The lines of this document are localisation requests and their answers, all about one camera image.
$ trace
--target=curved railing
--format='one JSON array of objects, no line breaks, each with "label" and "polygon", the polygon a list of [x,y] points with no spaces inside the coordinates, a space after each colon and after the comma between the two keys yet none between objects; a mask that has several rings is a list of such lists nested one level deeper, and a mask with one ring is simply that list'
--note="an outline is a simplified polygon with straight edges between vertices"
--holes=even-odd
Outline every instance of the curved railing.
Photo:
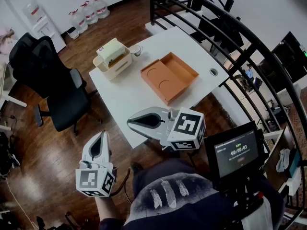
[{"label": "curved railing", "polygon": [[[295,135],[295,131],[293,129],[293,125],[291,123],[291,120],[282,104],[280,101],[276,91],[266,78],[266,76],[263,74],[261,69],[254,63],[254,61],[250,58],[252,54],[254,54],[257,51],[259,51],[264,59],[268,62],[268,64],[275,70],[277,75],[280,78],[280,81],[284,83],[284,86],[286,90],[289,93],[289,96],[291,97],[293,104],[297,110],[298,116],[300,118],[300,121],[302,123],[302,127],[305,133],[305,136],[307,137],[307,118],[305,116],[304,108],[302,106],[302,103],[300,101],[299,96],[297,96],[294,86],[286,73],[285,69],[282,67],[278,59],[275,57],[275,55],[257,38],[255,34],[253,34],[243,23],[240,22],[237,18],[232,16],[230,13],[228,13],[226,10],[223,10],[219,8],[217,5],[215,5],[212,0],[188,0],[187,5],[183,2],[180,2],[178,0],[167,0],[170,4],[177,5],[181,7],[183,10],[190,12],[197,18],[201,20],[201,23],[204,23],[207,28],[210,28],[215,32],[215,35],[219,35],[223,40],[225,40],[228,44],[230,44],[234,49],[236,49],[239,53],[240,56],[238,57],[237,60],[232,59],[229,54],[220,47],[218,43],[216,43],[214,40],[212,40],[206,33],[204,33],[201,29],[190,23],[188,20],[182,18],[180,15],[177,13],[173,12],[171,9],[168,8],[168,6],[165,6],[161,3],[159,3],[158,0],[150,0],[150,16],[151,16],[151,24],[154,25],[155,23],[164,28],[165,30],[167,29],[165,26],[163,26],[161,23],[157,21],[158,18],[161,18],[171,24],[172,26],[176,26],[172,21],[170,21],[168,18],[165,17],[165,15],[160,14],[158,11],[159,10],[165,10],[168,12],[168,14],[172,14],[175,17],[179,18],[181,21],[183,21],[185,24],[193,28],[197,33],[199,33],[204,39],[207,39],[213,46],[215,46],[219,52],[221,52],[232,64],[233,67],[230,70],[227,70],[218,60],[216,60],[221,67],[228,73],[229,79],[231,79],[235,85],[241,90],[241,92],[244,94],[246,99],[249,101],[251,104],[252,108],[255,110],[257,115],[259,116],[259,119],[262,121],[262,124],[264,125],[264,129],[267,132],[270,132],[270,128],[261,115],[260,111],[256,107],[256,105],[253,103],[249,95],[246,93],[246,91],[242,88],[242,86],[238,83],[238,81],[234,78],[233,74],[239,70],[242,76],[246,79],[248,82],[249,86],[252,87],[252,89],[255,91],[255,93],[258,95],[258,97],[261,99],[263,105],[265,106],[266,110],[269,112],[270,118],[275,122],[277,129],[281,129],[274,113],[272,112],[271,108],[268,106],[267,101],[264,99],[262,96],[261,92],[258,90],[258,88],[255,86],[253,81],[246,75],[245,71],[241,68],[241,66],[245,63],[248,62],[253,69],[259,74],[263,82],[267,85],[269,90],[271,91],[273,97],[275,98],[276,102],[281,108],[281,112],[283,116],[286,119],[286,122],[288,124],[288,127],[292,133],[293,139],[295,146],[298,148],[299,154],[300,154],[300,166],[301,166],[301,173],[302,173],[302,188],[303,188],[303,201],[302,201],[302,206],[299,207],[293,207],[289,206],[289,208],[297,210],[295,215],[283,226],[281,226],[282,229],[287,229],[289,226],[299,217],[299,215],[304,211],[305,209],[305,173],[304,173],[304,162],[302,159],[302,154],[301,154],[301,148],[299,147],[299,144],[297,142],[297,138]],[[210,20],[208,20],[206,17],[199,15],[195,10],[191,8],[191,3],[196,1],[197,3],[200,3],[202,6],[205,8],[209,9],[211,12],[213,12],[217,18],[220,20],[223,20],[223,22],[228,23],[228,25],[231,25],[235,30],[237,30],[239,33],[241,33],[250,43],[250,46],[246,50],[242,50],[241,47],[233,41],[232,38],[230,38],[228,35],[226,35],[220,28],[218,28],[216,25],[214,25]],[[221,0],[218,0],[222,7],[225,9],[225,5],[222,3]],[[237,98],[237,96],[233,93],[233,91],[230,89],[230,87],[226,84],[226,82],[223,83],[223,85],[227,88],[227,90],[231,93],[231,95],[235,98],[237,103],[240,105],[240,107],[243,109],[247,117],[252,121],[252,118],[249,114],[249,112],[246,110],[244,105],[240,102],[240,100]]]}]

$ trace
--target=orange box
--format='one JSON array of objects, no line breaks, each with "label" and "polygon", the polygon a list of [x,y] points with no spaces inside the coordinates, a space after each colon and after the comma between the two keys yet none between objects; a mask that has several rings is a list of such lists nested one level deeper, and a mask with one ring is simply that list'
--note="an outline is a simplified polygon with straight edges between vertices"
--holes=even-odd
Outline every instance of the orange box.
[{"label": "orange box", "polygon": [[141,77],[169,105],[199,74],[172,52],[141,70]]}]

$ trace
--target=wooden floor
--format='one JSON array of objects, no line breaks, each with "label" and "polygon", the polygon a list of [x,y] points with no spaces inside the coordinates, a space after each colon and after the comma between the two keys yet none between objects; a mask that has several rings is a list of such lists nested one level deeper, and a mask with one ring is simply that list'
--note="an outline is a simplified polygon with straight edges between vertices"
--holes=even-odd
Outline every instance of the wooden floor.
[{"label": "wooden floor", "polygon": [[[133,45],[150,35],[145,30],[149,22],[149,0],[135,0],[119,5],[111,10],[111,14],[104,20],[90,25],[76,40],[65,38],[67,47],[60,53],[60,59],[68,68],[77,68],[87,81],[88,92],[95,89],[90,79],[89,71],[93,66],[96,50],[109,40],[116,37],[126,46]],[[93,198],[86,197],[75,189],[75,169],[79,167],[82,149],[85,143],[95,134],[107,130],[111,137],[112,162],[118,167],[118,181],[125,177],[131,161],[141,163],[148,168],[165,160],[169,154],[162,153],[157,142],[147,142],[132,149],[110,115],[99,94],[93,98],[92,109],[103,119],[100,125],[90,116],[85,115],[78,122],[79,135],[75,137],[72,127],[57,132],[51,118],[44,118],[44,125],[38,127],[34,119],[34,107],[38,103],[41,110],[47,110],[46,100],[42,100],[30,88],[17,85],[12,96],[26,102],[26,108],[7,103],[4,114],[14,115],[18,122],[14,134],[19,137],[16,148],[21,168],[12,169],[8,183],[20,205],[36,223],[36,216],[44,219],[46,229],[67,223],[65,213],[71,212],[74,218],[82,224],[86,218],[92,222],[92,229],[97,229],[96,205]],[[205,114],[205,135],[212,135],[231,127],[223,109],[212,94],[204,98],[196,107],[197,111]],[[202,172],[208,171],[206,165],[199,158],[196,164]],[[127,182],[128,195],[133,199],[131,182],[133,175]],[[33,229],[13,199],[5,182],[0,183],[0,195],[8,202],[18,221],[24,229]],[[130,204],[122,190],[114,201],[123,219],[129,212]]]}]

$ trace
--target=white table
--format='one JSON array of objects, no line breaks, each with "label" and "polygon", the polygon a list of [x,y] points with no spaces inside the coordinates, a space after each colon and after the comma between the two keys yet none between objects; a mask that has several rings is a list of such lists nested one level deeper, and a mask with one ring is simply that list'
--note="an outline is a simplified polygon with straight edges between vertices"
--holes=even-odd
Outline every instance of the white table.
[{"label": "white table", "polygon": [[[132,62],[112,81],[107,80],[98,68],[90,72],[101,98],[132,148],[147,140],[127,126],[127,120],[132,115],[152,106],[167,109],[191,108],[228,77],[223,68],[197,42],[178,27],[151,36],[139,42],[138,45],[143,47],[138,60]],[[199,76],[181,96],[169,106],[166,106],[141,78],[140,71],[169,52],[173,52],[185,61],[199,73]],[[218,71],[217,76],[210,73],[211,68]]]}]

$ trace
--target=display screen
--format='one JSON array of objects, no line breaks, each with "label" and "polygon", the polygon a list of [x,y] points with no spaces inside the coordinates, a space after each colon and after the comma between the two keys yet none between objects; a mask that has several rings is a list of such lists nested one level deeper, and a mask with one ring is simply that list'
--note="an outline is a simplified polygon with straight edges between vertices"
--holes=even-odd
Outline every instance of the display screen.
[{"label": "display screen", "polygon": [[258,154],[255,131],[214,146],[220,177],[224,177],[255,160]]}]

